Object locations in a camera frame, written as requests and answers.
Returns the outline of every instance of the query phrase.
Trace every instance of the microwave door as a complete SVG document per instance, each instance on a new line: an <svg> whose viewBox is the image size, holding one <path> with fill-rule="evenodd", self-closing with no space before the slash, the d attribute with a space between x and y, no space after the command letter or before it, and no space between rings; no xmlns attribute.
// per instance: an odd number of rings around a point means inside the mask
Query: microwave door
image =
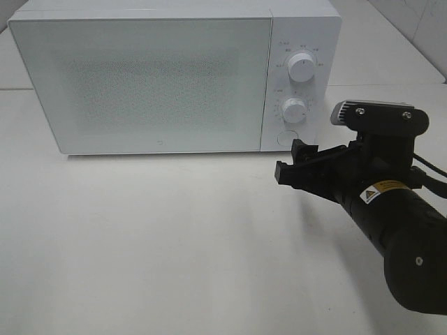
<svg viewBox="0 0 447 335"><path fill-rule="evenodd" d="M270 18L11 27L65 154L260 149Z"/></svg>

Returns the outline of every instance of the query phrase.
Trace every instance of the microwave control panel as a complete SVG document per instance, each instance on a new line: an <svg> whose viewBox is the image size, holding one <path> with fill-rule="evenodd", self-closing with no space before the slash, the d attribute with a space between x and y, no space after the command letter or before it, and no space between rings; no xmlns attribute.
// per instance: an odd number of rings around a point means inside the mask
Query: microwave control panel
<svg viewBox="0 0 447 335"><path fill-rule="evenodd" d="M273 17L261 151L315 142L339 17Z"/></svg>

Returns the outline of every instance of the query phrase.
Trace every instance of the power dial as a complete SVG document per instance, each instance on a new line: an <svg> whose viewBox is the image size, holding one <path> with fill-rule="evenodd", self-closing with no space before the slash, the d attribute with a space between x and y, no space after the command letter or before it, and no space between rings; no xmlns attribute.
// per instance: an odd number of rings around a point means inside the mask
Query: power dial
<svg viewBox="0 0 447 335"><path fill-rule="evenodd" d="M287 63L288 75L294 82L306 82L315 73L315 56L308 51L293 55Z"/></svg>

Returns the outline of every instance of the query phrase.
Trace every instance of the white wall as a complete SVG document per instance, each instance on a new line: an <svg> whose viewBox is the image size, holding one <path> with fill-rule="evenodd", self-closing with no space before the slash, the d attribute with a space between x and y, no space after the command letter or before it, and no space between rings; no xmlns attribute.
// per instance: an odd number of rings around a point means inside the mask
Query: white wall
<svg viewBox="0 0 447 335"><path fill-rule="evenodd" d="M6 28L6 21L27 0L0 0L0 31Z"/></svg>
<svg viewBox="0 0 447 335"><path fill-rule="evenodd" d="M447 0L369 0L447 77Z"/></svg>

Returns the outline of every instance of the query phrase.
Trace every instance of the white knob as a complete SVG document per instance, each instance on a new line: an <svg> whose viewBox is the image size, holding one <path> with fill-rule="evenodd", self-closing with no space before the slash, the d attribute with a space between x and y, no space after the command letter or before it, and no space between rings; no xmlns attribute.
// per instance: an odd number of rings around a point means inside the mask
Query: white knob
<svg viewBox="0 0 447 335"><path fill-rule="evenodd" d="M282 105L282 116L284 121L297 124L306 118L307 106L301 99L288 99Z"/></svg>
<svg viewBox="0 0 447 335"><path fill-rule="evenodd" d="M313 54L301 51L288 60L288 75L294 82L306 82L314 76L315 62Z"/></svg>

